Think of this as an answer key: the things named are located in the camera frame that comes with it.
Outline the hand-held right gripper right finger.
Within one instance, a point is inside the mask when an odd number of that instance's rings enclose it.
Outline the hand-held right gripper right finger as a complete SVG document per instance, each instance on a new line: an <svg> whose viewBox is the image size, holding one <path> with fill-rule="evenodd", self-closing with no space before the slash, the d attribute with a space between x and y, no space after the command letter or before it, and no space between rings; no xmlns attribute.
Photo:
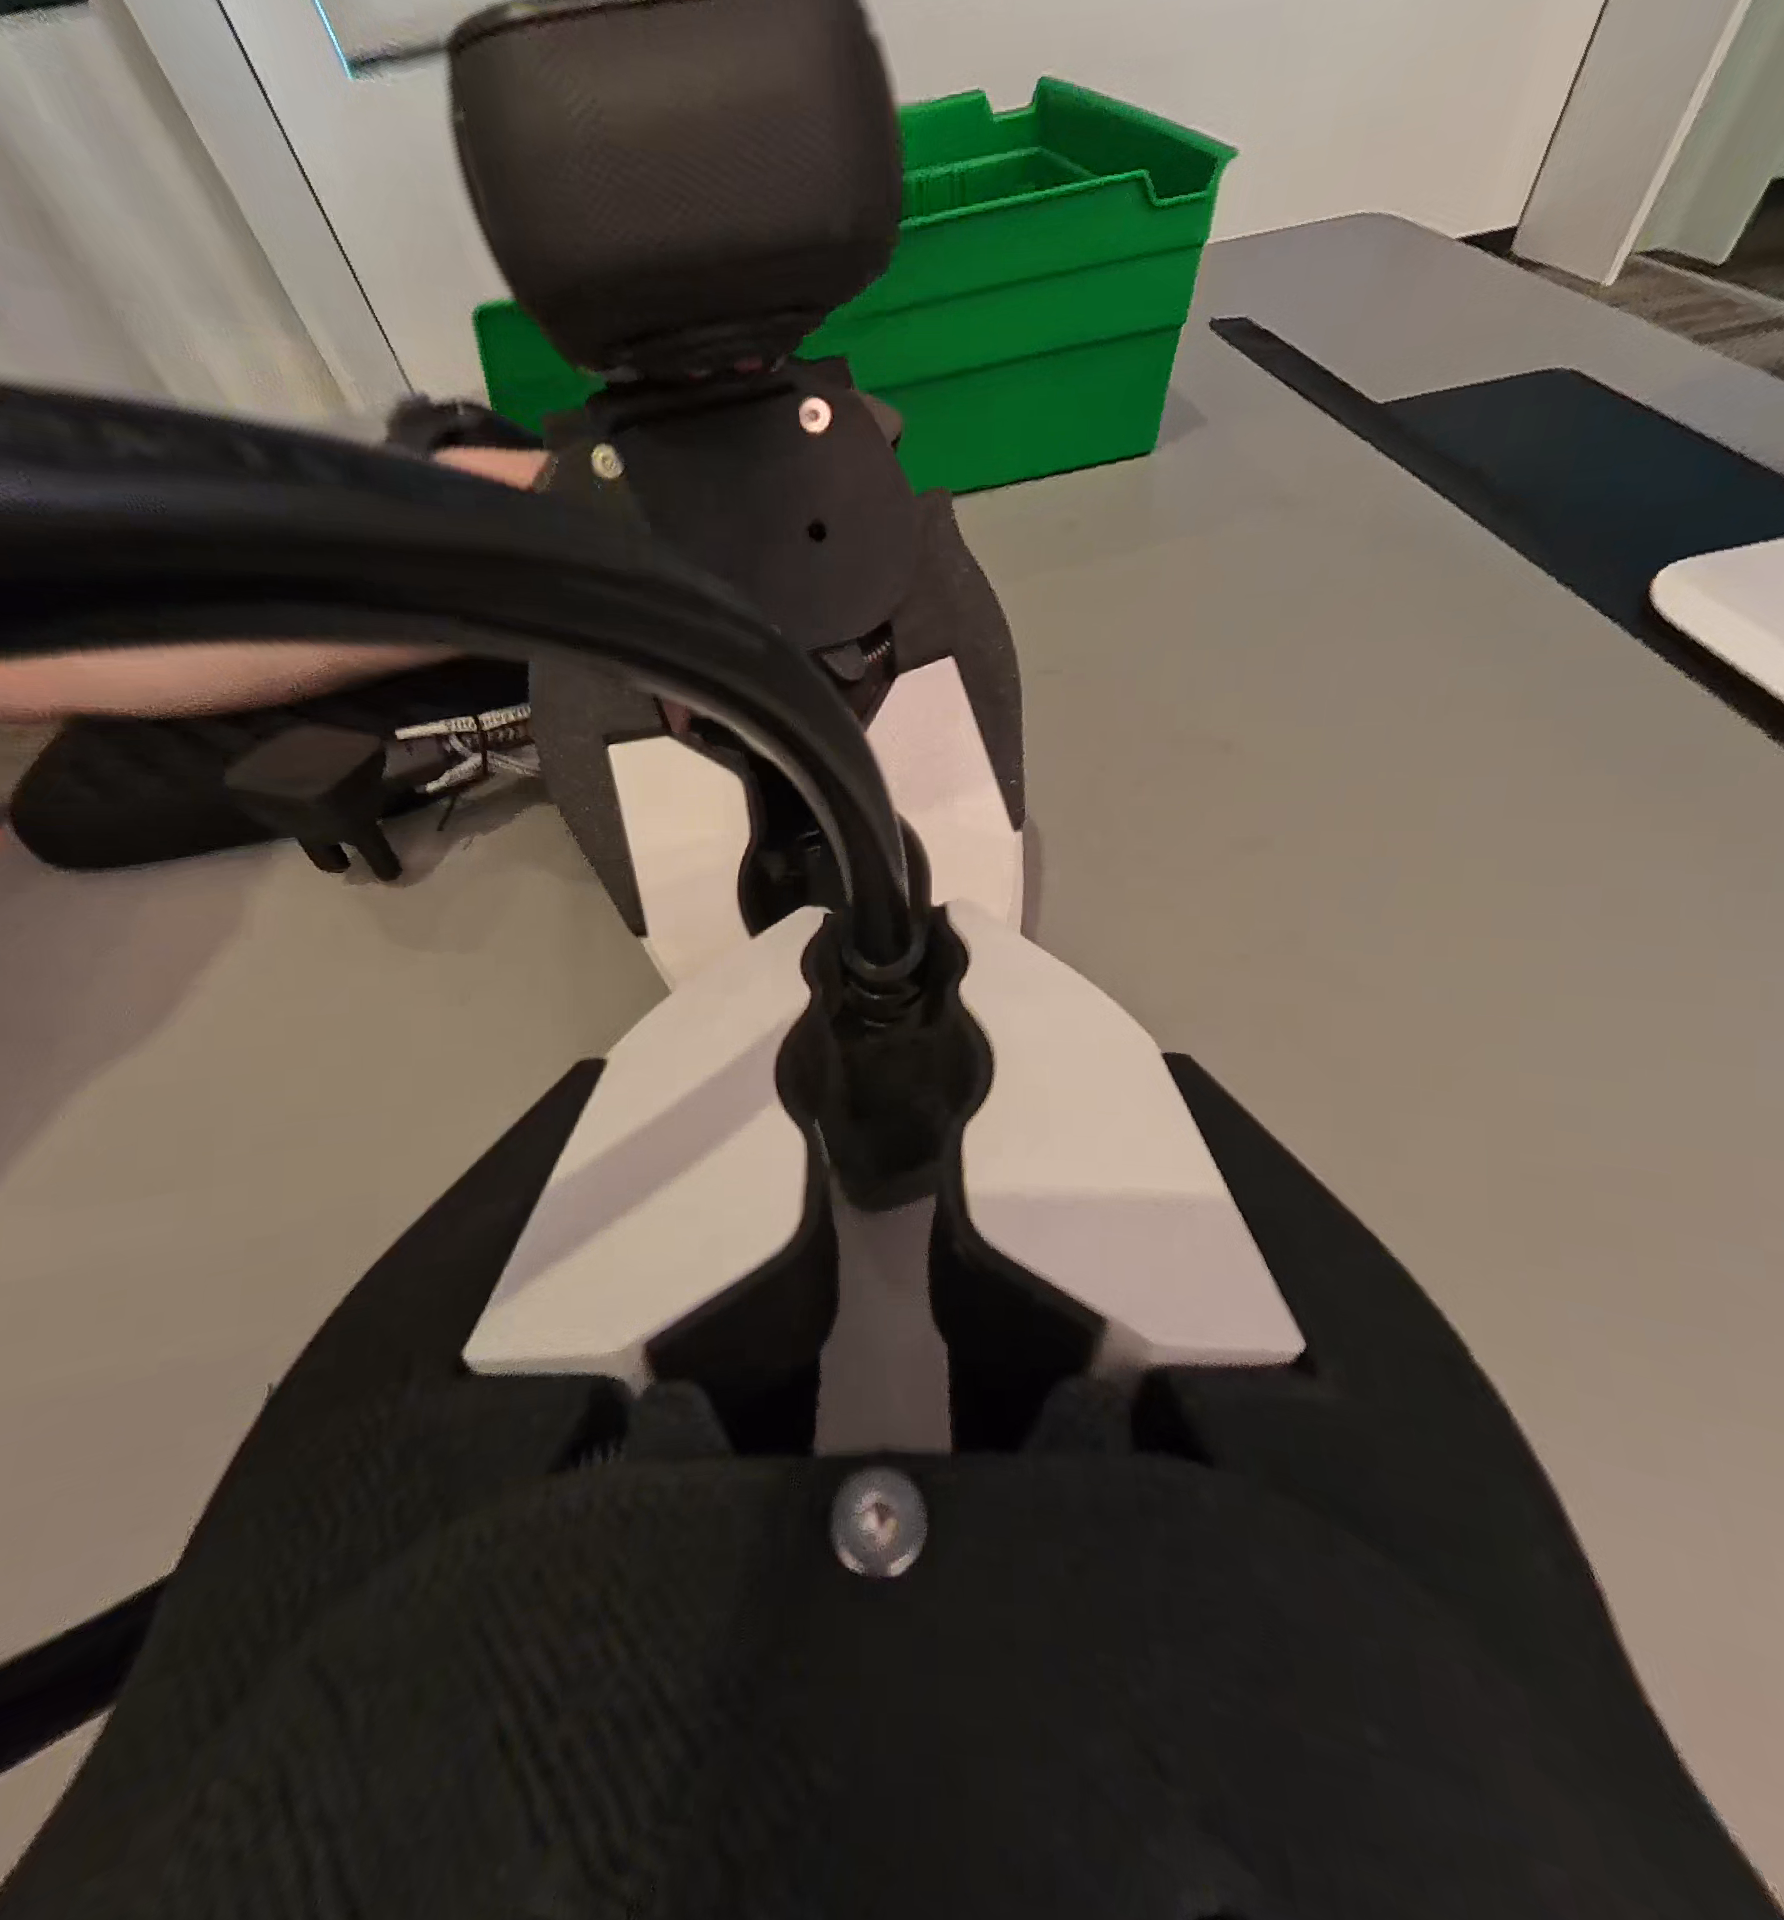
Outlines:
<svg viewBox="0 0 1784 1920"><path fill-rule="evenodd" d="M1158 1044L968 900L958 999L991 1063L936 1215L957 1368L1019 1381L1268 1369L1306 1338Z"/></svg>

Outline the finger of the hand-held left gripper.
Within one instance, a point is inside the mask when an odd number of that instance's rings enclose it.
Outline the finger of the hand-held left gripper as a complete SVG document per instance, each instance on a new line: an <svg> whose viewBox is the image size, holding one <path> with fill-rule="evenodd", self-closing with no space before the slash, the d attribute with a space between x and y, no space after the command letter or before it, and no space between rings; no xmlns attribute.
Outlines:
<svg viewBox="0 0 1784 1920"><path fill-rule="evenodd" d="M964 900L1026 929L1026 832L1012 824L993 758L952 661L897 674L865 725L889 800L918 838L931 897Z"/></svg>
<svg viewBox="0 0 1784 1920"><path fill-rule="evenodd" d="M690 981L754 938L742 877L754 848L754 777L674 737L609 745L641 945L663 981Z"/></svg>

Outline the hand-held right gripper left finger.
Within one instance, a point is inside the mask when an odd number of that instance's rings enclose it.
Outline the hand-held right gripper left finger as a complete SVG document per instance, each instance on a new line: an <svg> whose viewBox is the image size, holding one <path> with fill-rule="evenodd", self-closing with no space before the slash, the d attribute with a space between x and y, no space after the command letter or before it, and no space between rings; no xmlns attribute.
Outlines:
<svg viewBox="0 0 1784 1920"><path fill-rule="evenodd" d="M466 1338L474 1377L647 1387L661 1336L787 1249L807 1215L807 1138L780 1060L826 922L796 909L612 1048Z"/></svg>

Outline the person's left forearm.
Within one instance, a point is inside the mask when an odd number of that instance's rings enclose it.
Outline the person's left forearm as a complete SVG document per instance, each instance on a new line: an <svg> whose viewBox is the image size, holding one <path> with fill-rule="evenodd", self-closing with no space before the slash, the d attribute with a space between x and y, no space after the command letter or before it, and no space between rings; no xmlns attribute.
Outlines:
<svg viewBox="0 0 1784 1920"><path fill-rule="evenodd" d="M0 661L0 725L191 718L291 706L463 661L435 643L176 640Z"/></svg>

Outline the flat square power plug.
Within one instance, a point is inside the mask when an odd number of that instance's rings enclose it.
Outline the flat square power plug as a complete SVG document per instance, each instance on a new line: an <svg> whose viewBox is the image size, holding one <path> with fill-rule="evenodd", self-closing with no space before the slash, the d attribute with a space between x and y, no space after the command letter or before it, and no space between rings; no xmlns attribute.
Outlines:
<svg viewBox="0 0 1784 1920"><path fill-rule="evenodd" d="M389 745L346 728L292 728L244 753L224 777L230 800L273 838L295 844L322 874L353 863L383 884L403 877L383 813Z"/></svg>

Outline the green plastic bin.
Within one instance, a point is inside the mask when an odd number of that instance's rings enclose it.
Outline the green plastic bin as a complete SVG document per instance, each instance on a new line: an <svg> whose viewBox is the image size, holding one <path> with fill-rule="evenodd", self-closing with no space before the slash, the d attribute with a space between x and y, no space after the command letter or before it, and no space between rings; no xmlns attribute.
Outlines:
<svg viewBox="0 0 1784 1920"><path fill-rule="evenodd" d="M903 472L980 493L1149 451L1235 152L1057 78L894 113L889 269L807 344L900 414Z"/></svg>

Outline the black bumpy wrist rest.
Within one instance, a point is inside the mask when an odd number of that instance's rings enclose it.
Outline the black bumpy wrist rest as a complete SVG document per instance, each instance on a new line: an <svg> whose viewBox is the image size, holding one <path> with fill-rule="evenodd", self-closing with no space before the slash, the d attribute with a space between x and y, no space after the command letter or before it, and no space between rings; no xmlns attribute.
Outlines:
<svg viewBox="0 0 1784 1920"><path fill-rule="evenodd" d="M447 777L469 766L474 741L441 748L428 777L405 761L425 737L457 737L483 716L529 706L527 669L505 661L447 661L353 685L322 698L195 718L76 718L33 761L10 802L13 834L60 871L112 871L276 845L244 813L225 777L244 756L292 728L340 728L389 741L383 821L448 796Z"/></svg>

